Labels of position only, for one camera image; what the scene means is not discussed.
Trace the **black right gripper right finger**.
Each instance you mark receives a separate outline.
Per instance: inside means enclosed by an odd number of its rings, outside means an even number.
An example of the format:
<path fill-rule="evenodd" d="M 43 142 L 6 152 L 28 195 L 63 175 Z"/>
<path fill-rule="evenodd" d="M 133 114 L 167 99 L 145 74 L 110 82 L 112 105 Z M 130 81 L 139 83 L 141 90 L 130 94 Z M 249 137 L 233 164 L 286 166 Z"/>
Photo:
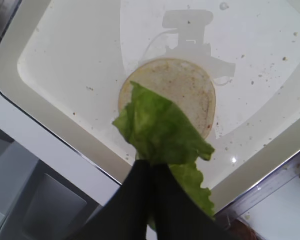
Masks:
<path fill-rule="evenodd" d="M 182 189 L 166 164 L 155 165 L 152 212 L 158 240 L 236 240 Z"/>

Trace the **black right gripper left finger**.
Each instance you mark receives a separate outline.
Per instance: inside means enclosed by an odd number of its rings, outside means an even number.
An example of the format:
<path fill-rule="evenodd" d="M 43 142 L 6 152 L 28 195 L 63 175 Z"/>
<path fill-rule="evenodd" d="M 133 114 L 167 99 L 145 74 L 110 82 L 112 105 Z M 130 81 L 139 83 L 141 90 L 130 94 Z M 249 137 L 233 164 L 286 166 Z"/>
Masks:
<path fill-rule="evenodd" d="M 97 214 L 68 240 L 144 240 L 150 203 L 151 166 L 134 162 L 128 176 Z"/>

